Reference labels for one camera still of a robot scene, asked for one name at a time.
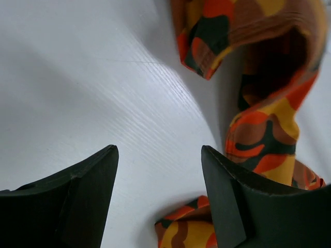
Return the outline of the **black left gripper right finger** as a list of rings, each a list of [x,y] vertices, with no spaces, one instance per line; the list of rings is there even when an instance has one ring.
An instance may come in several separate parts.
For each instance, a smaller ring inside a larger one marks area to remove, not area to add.
[[[201,162],[219,247],[330,247],[330,186],[277,183],[211,146]]]

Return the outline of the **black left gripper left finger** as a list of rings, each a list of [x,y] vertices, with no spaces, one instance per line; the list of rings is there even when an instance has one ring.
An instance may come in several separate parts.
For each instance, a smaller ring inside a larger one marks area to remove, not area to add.
[[[109,145],[51,176],[1,191],[1,247],[100,247],[117,167]]]

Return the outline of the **orange camouflage trousers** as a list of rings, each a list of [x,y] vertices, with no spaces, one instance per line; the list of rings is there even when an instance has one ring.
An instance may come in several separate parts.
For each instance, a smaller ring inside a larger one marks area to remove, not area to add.
[[[239,113],[225,140],[233,163],[293,188],[329,186],[295,157],[295,115],[319,74],[327,37],[322,1],[171,1],[181,63],[210,79],[245,46]],[[155,224],[159,247],[219,247],[208,196]]]

